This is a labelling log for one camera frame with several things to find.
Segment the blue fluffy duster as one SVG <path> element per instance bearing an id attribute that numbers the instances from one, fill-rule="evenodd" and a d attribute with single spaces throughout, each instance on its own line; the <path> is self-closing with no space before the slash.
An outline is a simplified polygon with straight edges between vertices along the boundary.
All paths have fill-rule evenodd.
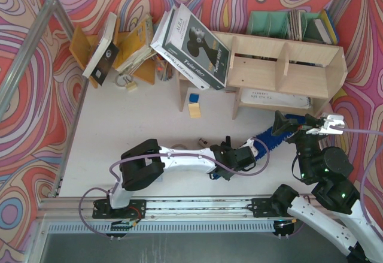
<path id="1" fill-rule="evenodd" d="M 299 116 L 295 114 L 286 114 L 284 115 L 286 119 L 292 119 L 296 121 L 299 125 L 304 124 L 306 122 L 305 116 Z M 251 173 L 250 176 L 256 176 L 262 173 L 269 164 L 270 160 L 270 152 L 273 151 L 276 147 L 282 144 L 284 140 L 286 140 L 289 136 L 293 134 L 291 131 L 281 132 L 278 135 L 272 135 L 273 126 L 269 127 L 264 132 L 256 135 L 254 138 L 253 146 L 258 151 L 258 154 L 255 156 L 255 160 L 258 161 L 262 157 L 266 156 L 266 162 L 261 169 Z M 223 175 L 219 175 L 217 173 L 212 173 L 209 175 L 211 180 L 218 180 L 219 178 L 223 178 Z"/>

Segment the beige masking tape roll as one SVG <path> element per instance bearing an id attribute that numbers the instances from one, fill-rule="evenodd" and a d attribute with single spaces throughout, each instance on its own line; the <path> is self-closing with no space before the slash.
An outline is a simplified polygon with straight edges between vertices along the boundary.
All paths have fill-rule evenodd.
<path id="1" fill-rule="evenodd" d="M 173 146 L 171 146 L 172 149 L 182 149 L 182 150 L 186 150 L 188 149 L 188 147 L 186 147 L 185 145 L 183 144 L 174 144 Z"/>

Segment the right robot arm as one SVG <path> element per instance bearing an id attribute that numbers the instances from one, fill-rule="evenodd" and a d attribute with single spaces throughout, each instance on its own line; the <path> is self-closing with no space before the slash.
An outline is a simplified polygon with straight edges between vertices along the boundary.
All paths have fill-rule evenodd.
<path id="1" fill-rule="evenodd" d="M 272 135 L 290 132 L 287 143 L 296 146 L 294 163 L 299 165 L 298 180 L 314 185 L 312 194 L 318 203 L 339 218 L 336 222 L 317 210 L 288 185 L 281 184 L 270 198 L 279 216 L 290 215 L 309 225 L 332 242 L 348 262 L 382 262 L 382 229 L 369 217 L 362 194 L 349 180 L 354 167 L 339 147 L 320 148 L 319 141 L 330 134 L 346 131 L 344 118 L 310 114 L 305 122 L 286 118 L 275 112 Z"/>

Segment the light wooden bookshelf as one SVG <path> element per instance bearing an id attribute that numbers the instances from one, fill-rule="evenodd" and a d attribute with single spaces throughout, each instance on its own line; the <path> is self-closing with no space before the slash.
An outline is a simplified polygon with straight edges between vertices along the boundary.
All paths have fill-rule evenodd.
<path id="1" fill-rule="evenodd" d="M 254 35 L 215 32 L 232 51 L 227 85 L 234 87 L 232 117 L 241 107 L 276 110 L 276 106 L 242 101 L 245 89 L 258 89 L 307 96 L 312 106 L 305 110 L 280 107 L 283 113 L 318 117 L 344 85 L 348 75 L 341 46 L 283 40 Z"/>

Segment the black clip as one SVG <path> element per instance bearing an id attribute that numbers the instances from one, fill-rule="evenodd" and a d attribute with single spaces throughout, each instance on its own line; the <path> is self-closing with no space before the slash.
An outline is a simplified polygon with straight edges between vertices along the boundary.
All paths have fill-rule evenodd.
<path id="1" fill-rule="evenodd" d="M 223 144 L 224 146 L 231 147 L 231 137 L 230 137 L 230 136 L 226 136 L 226 137 L 225 137 L 225 141 L 223 141 L 222 144 Z"/>

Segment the spiral notebook white cover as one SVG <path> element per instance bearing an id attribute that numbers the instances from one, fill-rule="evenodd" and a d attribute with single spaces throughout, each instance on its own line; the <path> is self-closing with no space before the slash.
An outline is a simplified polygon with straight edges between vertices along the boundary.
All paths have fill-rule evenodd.
<path id="1" fill-rule="evenodd" d="M 268 92 L 257 89 L 243 89 L 241 102 L 246 104 L 271 105 L 277 107 L 311 108 L 311 99 L 307 96 Z"/>

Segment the beige black stapler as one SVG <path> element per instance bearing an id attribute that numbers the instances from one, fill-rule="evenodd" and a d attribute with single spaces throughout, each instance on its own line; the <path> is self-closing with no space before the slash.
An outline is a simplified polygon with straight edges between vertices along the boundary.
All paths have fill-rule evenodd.
<path id="1" fill-rule="evenodd" d="M 203 147 L 203 148 L 207 148 L 209 146 L 209 142 L 207 142 L 206 140 L 204 140 L 203 138 L 199 138 L 198 139 L 198 144 Z"/>

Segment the blue eraser block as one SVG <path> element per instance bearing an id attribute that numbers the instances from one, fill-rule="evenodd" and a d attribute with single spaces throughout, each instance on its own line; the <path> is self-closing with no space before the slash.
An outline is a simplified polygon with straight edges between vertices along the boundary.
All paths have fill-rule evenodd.
<path id="1" fill-rule="evenodd" d="M 191 93 L 189 95 L 189 103 L 194 104 L 194 103 L 198 103 L 198 101 L 199 101 L 199 94 Z"/>

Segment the blue covered notebook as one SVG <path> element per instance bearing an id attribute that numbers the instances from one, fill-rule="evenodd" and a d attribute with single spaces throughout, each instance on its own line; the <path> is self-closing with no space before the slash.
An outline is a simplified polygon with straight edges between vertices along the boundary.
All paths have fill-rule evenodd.
<path id="1" fill-rule="evenodd" d="M 323 9 L 314 19 L 315 27 L 325 44 L 338 45 L 339 35 L 327 10 Z"/>

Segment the green desk organizer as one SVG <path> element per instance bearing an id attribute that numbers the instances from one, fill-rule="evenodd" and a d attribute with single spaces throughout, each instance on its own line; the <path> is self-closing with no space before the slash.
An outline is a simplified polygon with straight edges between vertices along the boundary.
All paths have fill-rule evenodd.
<path id="1" fill-rule="evenodd" d="M 319 13 L 300 12 L 302 41 L 325 44 L 314 23 L 314 19 L 319 16 Z M 253 11 L 250 14 L 246 34 L 289 40 L 288 13 L 289 11 Z"/>

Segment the pencil cup with pencils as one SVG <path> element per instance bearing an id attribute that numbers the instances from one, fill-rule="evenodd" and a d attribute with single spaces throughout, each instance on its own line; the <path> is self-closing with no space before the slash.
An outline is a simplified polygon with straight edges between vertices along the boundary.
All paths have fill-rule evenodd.
<path id="1" fill-rule="evenodd" d="M 172 66 L 166 59 L 162 58 L 160 55 L 156 55 L 154 61 L 156 65 L 155 72 L 159 80 L 169 81 L 173 78 Z"/>

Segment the Twins story book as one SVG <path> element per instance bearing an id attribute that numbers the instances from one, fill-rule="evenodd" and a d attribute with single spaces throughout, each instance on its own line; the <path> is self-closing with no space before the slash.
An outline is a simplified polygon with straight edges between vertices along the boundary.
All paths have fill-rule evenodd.
<path id="1" fill-rule="evenodd" d="M 184 4 L 171 14 L 163 48 L 209 87 L 226 87 L 230 49 Z"/>

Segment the white Chokladfabriken book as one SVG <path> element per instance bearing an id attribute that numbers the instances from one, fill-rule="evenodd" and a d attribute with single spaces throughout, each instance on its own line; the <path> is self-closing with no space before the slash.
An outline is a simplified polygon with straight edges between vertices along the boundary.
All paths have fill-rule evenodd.
<path id="1" fill-rule="evenodd" d="M 198 89 L 206 90 L 210 88 L 210 85 L 198 77 L 194 72 L 189 70 L 179 59 L 170 52 L 166 51 L 163 47 L 166 31 L 170 25 L 171 15 L 176 10 L 176 6 L 172 6 L 169 11 L 165 11 L 159 26 L 157 27 L 153 40 L 150 44 L 151 48 L 155 50 L 159 55 L 166 59 L 177 71 L 179 71 L 188 81 L 193 83 Z"/>

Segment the yellow worn book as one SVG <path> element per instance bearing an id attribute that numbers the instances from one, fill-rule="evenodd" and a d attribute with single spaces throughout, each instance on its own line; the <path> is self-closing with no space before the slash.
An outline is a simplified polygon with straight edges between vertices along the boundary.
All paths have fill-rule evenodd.
<path id="1" fill-rule="evenodd" d="M 153 49 L 150 44 L 153 37 L 152 17 L 146 14 L 137 26 L 119 42 L 115 70 L 119 74 L 133 74 L 144 61 L 152 56 Z"/>

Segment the orange wooden book stand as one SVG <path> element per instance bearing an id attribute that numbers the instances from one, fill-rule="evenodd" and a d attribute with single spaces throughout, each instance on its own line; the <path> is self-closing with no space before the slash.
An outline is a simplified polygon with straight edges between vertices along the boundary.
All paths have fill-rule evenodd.
<path id="1" fill-rule="evenodd" d="M 126 31 L 119 32 L 115 35 L 117 38 L 117 47 L 122 38 L 128 34 L 129 32 Z M 69 50 L 82 69 L 86 67 L 89 61 L 91 45 L 96 41 L 96 38 L 96 35 L 86 36 L 79 26 L 75 28 L 74 37 L 69 46 Z M 131 74 L 132 76 L 151 85 L 155 82 L 155 62 L 152 57 L 156 54 L 154 50 L 152 52 L 152 56 L 144 61 L 141 66 L 133 74 Z"/>

